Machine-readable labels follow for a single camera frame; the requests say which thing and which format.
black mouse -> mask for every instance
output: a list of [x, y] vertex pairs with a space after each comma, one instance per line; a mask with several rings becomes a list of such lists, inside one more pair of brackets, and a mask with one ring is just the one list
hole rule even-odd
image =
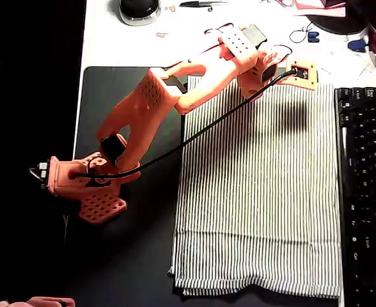
[[120, 0], [121, 19], [130, 26], [143, 26], [157, 20], [160, 0]]

blue clip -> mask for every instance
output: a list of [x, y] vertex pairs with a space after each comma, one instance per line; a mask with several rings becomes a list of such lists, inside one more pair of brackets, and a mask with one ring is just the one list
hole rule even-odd
[[309, 32], [308, 33], [308, 42], [309, 43], [318, 43], [320, 39], [318, 38], [318, 32]]
[[366, 42], [361, 40], [352, 40], [347, 44], [347, 47], [350, 50], [356, 51], [356, 52], [366, 52]]

black mat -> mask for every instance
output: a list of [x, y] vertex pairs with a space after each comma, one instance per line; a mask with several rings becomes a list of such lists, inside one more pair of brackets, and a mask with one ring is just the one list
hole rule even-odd
[[[98, 148], [95, 132], [111, 108], [138, 84], [146, 68], [88, 68], [84, 73], [75, 156]], [[181, 116], [169, 114], [142, 163], [181, 142]], [[336, 301], [292, 297], [251, 288], [229, 297], [181, 299], [167, 276], [181, 155], [176, 153], [127, 185], [126, 212], [102, 226], [69, 220], [66, 295], [78, 307], [336, 306]]]

black keyboard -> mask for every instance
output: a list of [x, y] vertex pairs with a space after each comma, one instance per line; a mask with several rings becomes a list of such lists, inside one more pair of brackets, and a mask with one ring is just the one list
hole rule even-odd
[[376, 88], [335, 90], [346, 307], [376, 306]]

striped towel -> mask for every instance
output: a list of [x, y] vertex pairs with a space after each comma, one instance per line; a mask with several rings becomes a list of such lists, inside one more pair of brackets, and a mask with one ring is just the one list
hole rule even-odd
[[[201, 77], [190, 77], [189, 88]], [[236, 81], [185, 118], [185, 139], [242, 101]], [[169, 272], [184, 295], [248, 285], [339, 296], [333, 87], [273, 86], [184, 148]]]

